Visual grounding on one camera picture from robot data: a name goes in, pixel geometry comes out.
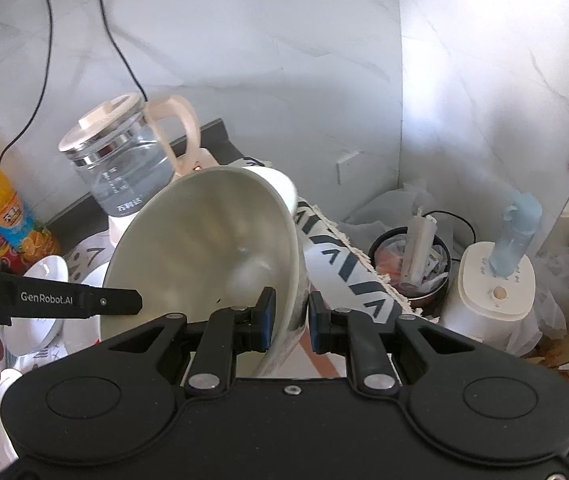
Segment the orange juice bottle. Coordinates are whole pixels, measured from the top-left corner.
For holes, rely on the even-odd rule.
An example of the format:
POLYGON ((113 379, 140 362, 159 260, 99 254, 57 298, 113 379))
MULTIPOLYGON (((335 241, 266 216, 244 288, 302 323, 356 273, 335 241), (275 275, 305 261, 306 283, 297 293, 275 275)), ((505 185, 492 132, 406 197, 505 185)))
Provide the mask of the orange juice bottle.
POLYGON ((58 240, 33 217, 1 170, 0 234, 28 263, 60 254, 58 240))

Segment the white bowl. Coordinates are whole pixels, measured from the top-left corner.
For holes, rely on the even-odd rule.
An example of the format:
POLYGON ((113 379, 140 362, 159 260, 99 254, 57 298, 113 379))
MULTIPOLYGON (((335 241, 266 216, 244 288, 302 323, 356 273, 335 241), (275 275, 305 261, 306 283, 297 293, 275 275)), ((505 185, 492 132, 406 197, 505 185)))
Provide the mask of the white bowl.
POLYGON ((295 214, 297 209, 298 192, 294 182, 283 172, 268 166, 251 164, 248 160, 240 159, 231 162, 230 167, 242 168, 251 171, 266 181, 280 196, 290 214, 295 214))

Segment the white rice cooker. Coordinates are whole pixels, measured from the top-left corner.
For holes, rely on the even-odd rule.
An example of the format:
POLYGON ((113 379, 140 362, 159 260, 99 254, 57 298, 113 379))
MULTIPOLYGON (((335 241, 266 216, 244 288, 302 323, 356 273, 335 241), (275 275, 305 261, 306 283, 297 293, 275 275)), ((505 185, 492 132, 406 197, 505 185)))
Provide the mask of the white rice cooker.
POLYGON ((526 256, 506 278, 495 275, 489 264, 493 246, 493 242, 477 242, 463 252, 438 324, 505 350, 515 330, 531 313, 536 280, 526 256))

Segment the cream kettle base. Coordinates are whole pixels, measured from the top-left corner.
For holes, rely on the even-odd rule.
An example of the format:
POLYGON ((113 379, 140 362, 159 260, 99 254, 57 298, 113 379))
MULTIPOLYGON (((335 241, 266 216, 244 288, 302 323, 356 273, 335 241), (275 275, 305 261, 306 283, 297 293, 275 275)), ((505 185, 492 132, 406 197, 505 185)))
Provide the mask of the cream kettle base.
MULTIPOLYGON (((207 148, 198 149, 198 157, 196 157, 196 161, 193 162, 191 167, 186 164, 186 155, 179 155, 177 160, 180 168, 184 170, 182 173, 183 176, 190 174, 190 172, 213 168, 219 165, 218 160, 207 148)), ((136 215, 137 213, 135 212, 126 217, 109 217, 109 240, 113 247, 117 246, 128 226, 132 223, 132 220, 136 218, 136 215)))

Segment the patterned fringed table cloth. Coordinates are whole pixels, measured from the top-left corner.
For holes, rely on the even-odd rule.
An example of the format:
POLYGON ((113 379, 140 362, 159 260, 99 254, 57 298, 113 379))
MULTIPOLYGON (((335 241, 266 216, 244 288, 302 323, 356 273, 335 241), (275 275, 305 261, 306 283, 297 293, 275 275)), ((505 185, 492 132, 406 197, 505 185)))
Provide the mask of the patterned fringed table cloth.
MULTIPOLYGON (((294 221, 309 294, 320 292, 329 308, 359 310, 378 323, 386 322, 394 307, 401 313, 410 310, 408 301, 375 273, 367 256, 317 207, 298 197, 294 221)), ((92 270, 110 263, 114 250, 108 233, 86 238, 66 258, 71 280, 81 283, 92 270)))

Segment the white plate Bakery print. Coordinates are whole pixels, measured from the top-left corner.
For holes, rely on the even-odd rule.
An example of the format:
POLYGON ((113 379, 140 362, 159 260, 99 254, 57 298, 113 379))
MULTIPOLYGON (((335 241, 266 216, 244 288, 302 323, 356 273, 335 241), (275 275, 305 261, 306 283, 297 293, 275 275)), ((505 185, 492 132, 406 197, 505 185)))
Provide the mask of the white plate Bakery print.
MULTIPOLYGON (((106 270, 109 263, 103 263, 98 268, 92 270, 82 281, 84 288, 101 288, 106 278, 106 270)), ((100 320, 99 315, 94 313, 90 292, 82 292, 79 296, 79 312, 75 318, 66 318, 62 327, 62 341, 68 354, 82 351, 100 342, 100 320)))

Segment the glass electric kettle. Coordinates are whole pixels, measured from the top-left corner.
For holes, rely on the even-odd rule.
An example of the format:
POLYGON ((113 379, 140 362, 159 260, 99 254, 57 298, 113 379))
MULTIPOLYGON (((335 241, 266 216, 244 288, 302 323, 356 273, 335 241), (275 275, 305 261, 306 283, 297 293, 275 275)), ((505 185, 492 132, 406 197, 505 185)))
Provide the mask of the glass electric kettle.
POLYGON ((132 92, 101 103, 78 119, 59 143, 104 212, 112 218, 136 214, 156 193, 198 166, 201 130, 182 96, 147 103, 132 92), (177 157, 160 121, 176 118, 186 134, 177 157))

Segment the dark pot with trash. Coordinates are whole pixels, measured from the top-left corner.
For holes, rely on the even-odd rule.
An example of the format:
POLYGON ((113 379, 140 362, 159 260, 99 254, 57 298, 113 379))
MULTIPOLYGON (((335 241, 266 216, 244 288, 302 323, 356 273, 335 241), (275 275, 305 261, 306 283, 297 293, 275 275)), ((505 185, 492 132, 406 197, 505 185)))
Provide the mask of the dark pot with trash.
POLYGON ((477 241, 472 224, 459 214, 418 209, 408 226, 384 232, 369 249, 374 270, 389 278, 391 286, 409 300, 413 310, 432 318, 444 306, 453 266, 459 262, 436 234, 438 216, 460 221, 470 230, 472 242, 477 241))

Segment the cream bowl with yellow pattern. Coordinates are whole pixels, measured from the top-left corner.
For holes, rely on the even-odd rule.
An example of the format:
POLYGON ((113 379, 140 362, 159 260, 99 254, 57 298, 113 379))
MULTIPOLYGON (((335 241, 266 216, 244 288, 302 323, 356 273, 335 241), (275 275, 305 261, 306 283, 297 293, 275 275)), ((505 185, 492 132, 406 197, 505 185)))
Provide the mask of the cream bowl with yellow pattern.
POLYGON ((240 356, 244 377, 275 375, 304 332, 309 281, 294 214, 251 171, 219 166, 167 185, 132 220, 111 257, 106 288, 135 289, 136 315, 102 316, 109 339, 170 312, 191 322, 277 293, 271 346, 240 356))

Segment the light blue water bottle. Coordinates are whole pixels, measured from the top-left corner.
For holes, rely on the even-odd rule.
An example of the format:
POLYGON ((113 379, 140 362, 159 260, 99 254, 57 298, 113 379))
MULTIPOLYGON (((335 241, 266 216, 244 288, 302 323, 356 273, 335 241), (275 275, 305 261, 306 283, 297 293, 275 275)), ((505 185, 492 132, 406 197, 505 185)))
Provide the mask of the light blue water bottle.
POLYGON ((507 278, 519 267, 539 229, 542 206, 531 193, 519 194, 503 214, 503 226, 488 262, 491 272, 507 278))

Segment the white plate Sweet print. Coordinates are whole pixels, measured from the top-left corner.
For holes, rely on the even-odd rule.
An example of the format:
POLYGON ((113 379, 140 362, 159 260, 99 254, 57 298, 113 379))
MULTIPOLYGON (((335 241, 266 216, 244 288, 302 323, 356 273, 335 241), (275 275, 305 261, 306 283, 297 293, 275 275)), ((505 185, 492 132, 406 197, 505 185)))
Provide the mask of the white plate Sweet print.
MULTIPOLYGON (((48 256, 36 262, 24 276, 41 281, 66 283, 68 265, 60 256, 48 256)), ((20 298, 33 301, 37 312, 42 312, 45 316, 12 318, 11 324, 2 329, 2 341, 14 356, 26 356, 45 349, 62 327, 62 321, 53 316, 53 308, 62 304, 61 298, 52 298, 50 292, 42 287, 37 287, 34 292, 20 292, 20 298)))

